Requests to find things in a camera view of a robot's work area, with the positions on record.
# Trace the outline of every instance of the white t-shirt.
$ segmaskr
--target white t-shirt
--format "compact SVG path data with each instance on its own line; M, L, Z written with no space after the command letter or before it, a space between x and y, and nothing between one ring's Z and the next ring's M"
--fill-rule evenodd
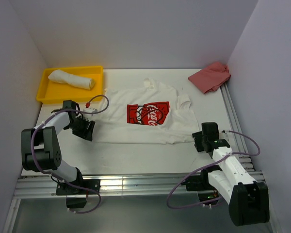
M109 108L93 115L93 141L99 143L173 144L193 142L199 131L188 95L157 80L145 79L144 87L107 89ZM99 110L106 106L102 100Z

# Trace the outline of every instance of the white table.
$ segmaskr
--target white table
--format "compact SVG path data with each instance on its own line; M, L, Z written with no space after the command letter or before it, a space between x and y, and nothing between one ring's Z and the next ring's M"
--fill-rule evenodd
M190 96L191 108L195 112L199 128L203 122L214 121L218 123L220 130L231 129L221 90L204 95L188 80L188 77L197 71L199 69L104 70L104 87L138 88L143 86L144 78L150 77L173 86L180 94L186 93ZM43 104L37 124L45 120L52 110L61 106ZM208 154L198 153L193 143L174 145L93 143L74 136L71 130L62 131L58 135L58 140L62 159L78 167L82 174L183 173L213 162ZM236 150L234 137L229 138L229 143ZM22 175L37 173L23 170Z

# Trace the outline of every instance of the folded red fabric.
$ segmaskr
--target folded red fabric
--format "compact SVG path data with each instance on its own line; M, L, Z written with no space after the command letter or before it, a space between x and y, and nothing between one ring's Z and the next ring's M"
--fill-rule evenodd
M209 91L218 90L230 77L228 66L215 62L190 76L189 80L205 94Z

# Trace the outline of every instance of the yellow plastic bin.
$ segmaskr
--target yellow plastic bin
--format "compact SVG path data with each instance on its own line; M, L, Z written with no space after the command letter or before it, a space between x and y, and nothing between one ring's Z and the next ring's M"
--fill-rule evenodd
M88 77L95 80L95 86L91 90L85 90L68 84L55 83L48 79L51 72L60 69L69 74ZM64 100L73 100L75 102L87 102L96 95L103 93L103 68L102 67L63 67L47 68L43 71L40 81L37 101L42 103L62 103Z

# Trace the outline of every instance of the purple cable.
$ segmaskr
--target purple cable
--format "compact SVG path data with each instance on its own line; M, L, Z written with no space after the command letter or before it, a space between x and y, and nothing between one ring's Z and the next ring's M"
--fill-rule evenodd
M206 169L206 168L209 168L213 165L217 165L218 163L224 161L225 159L227 159L228 157L230 157L232 154L242 154L242 155L250 155L250 156L258 156L261 152L260 150L260 147L259 145L256 143L255 140L253 140L251 137L248 137L247 135L244 135L242 133L239 133L239 132L236 132L236 131L232 131L232 130L229 130L230 133L235 133L235 134L238 134L238 135L241 135L245 138L248 138L249 140L251 140L258 148L258 152L256 154L249 154L249 153L245 153L245 152L232 152L231 154L227 154L226 156L224 156L222 159L218 160L217 162L214 162L214 163L211 163L211 164L208 164L208 165L205 165L205 166L202 166L192 172L190 172L189 174L187 174L180 182L178 182L176 184L176 186L170 191L170 193L168 194L167 196L167 200L166 200L166 204L168 206L168 208L171 208L171 209L184 209L184 208L190 208L190 207L193 207L193 206L198 206L198 205L202 205L202 204L206 204L206 203L209 203L209 202L213 202L213 201L216 201L216 200L220 200L222 197L218 197L218 198L214 198L214 199L211 199L211 200L205 200L205 201L200 201L200 202L197 202L197 203L193 203L193 204L189 204L189 205L183 205L183 206L171 206L169 204L169 200L172 196L172 194L174 193L174 191L189 177L189 176L192 176L193 174L203 170L203 169Z
M100 111L98 111L98 112L95 112L95 113L88 113L88 112L79 111L79 110L75 110L75 109L62 109L62 110L60 110L60 111L55 112L54 114L52 114L49 118L47 118L44 122L42 122L42 124L39 125L38 128L36 128L36 129L33 131L33 134L32 134L32 137L31 137L31 153L32 153L32 158L33 158L34 164L35 164L35 166L37 167L37 169L38 169L41 173L43 173L43 174L50 174L50 175L54 176L55 178L57 178L58 180L61 180L61 181L64 180L63 178L61 178L61 177L59 177L59 176L57 176L57 175L53 175L52 172L46 172L46 171L44 171L44 170L40 167L40 165L39 165L39 163L38 163L38 161L37 161L37 158L36 158L36 156L35 156L35 153L34 153L34 137L36 136L37 132L38 132L40 129L42 129L42 128L43 128L43 127L44 127L44 126L45 126L45 125L46 125L50 120L52 120L56 115L58 115L58 114L60 114L60 113L64 113L64 112L76 112L76 113L92 114L92 115L94 115L94 114L98 114L98 113L102 113L102 112L104 112L104 111L109 107L109 104L110 104L109 99L108 99L105 95L98 95L98 96L95 96L95 97L91 98L91 99L89 100L89 102L91 102L93 99L95 99L95 98L97 98L97 97L104 97L104 98L106 99L106 101L107 101L107 106L106 106L104 109L102 109L102 110L100 110ZM99 207L99 205L100 205L100 203L101 203L101 195L100 195L97 191L95 191L95 190L93 190L93 189L90 189L90 188L84 188L84 187L81 187L81 186L77 186L77 185L70 184L69 182L67 182L67 181L65 181L65 180L64 180L64 182L65 182L67 185L69 185L69 186L71 186L71 187L73 187L73 188L82 189L82 190L85 190L85 191L88 191L88 192L95 193L95 194L97 194L98 197L99 197L98 204L97 204L94 208L92 208L92 209L90 209L90 210L87 210L87 211L72 211L72 210L69 209L69 211L74 212L74 213L76 213L76 214L86 214L86 213L92 212L93 210L95 210L95 209L97 209L97 208Z

